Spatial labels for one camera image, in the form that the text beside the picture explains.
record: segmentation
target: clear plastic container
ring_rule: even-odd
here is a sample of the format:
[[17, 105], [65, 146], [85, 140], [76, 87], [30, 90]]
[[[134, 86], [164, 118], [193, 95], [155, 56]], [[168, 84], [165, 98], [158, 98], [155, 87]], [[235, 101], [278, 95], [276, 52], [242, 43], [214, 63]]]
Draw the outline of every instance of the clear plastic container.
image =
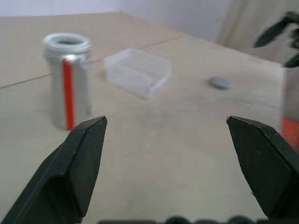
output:
[[105, 66], [109, 82], [145, 99], [171, 76], [170, 61], [136, 49], [106, 57]]

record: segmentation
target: can opening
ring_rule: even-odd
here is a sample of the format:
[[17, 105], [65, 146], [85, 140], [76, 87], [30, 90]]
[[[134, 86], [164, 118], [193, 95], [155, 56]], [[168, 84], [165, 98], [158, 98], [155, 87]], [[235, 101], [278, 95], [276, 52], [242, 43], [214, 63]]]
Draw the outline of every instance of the can opening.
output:
[[76, 42], [76, 41], [58, 41], [58, 44], [64, 44], [64, 45], [78, 45], [82, 42]]
[[43, 43], [47, 48], [64, 53], [80, 53], [89, 50], [90, 41], [84, 36], [69, 33], [55, 33], [46, 36]]

